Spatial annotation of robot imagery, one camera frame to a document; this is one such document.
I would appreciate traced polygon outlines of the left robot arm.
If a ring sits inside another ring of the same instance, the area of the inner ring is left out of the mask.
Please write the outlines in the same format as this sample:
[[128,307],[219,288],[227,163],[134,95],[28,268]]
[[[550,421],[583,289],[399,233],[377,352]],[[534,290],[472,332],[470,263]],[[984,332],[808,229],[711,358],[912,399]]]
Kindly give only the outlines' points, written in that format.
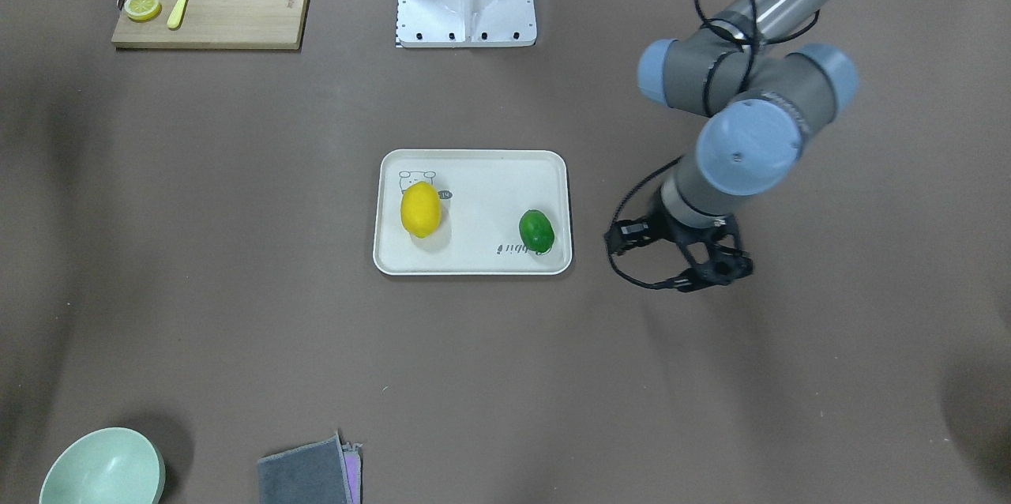
[[664,167],[643,219],[615,217],[604,244],[621,255],[667,240],[708,259],[746,256],[733,216],[747,199],[776,186],[809,143],[855,97],[859,76],[848,55],[828,44],[770,58],[770,48],[812,29],[831,0],[735,0],[705,14],[690,39],[644,51],[638,82],[665,107],[704,116],[696,144]]

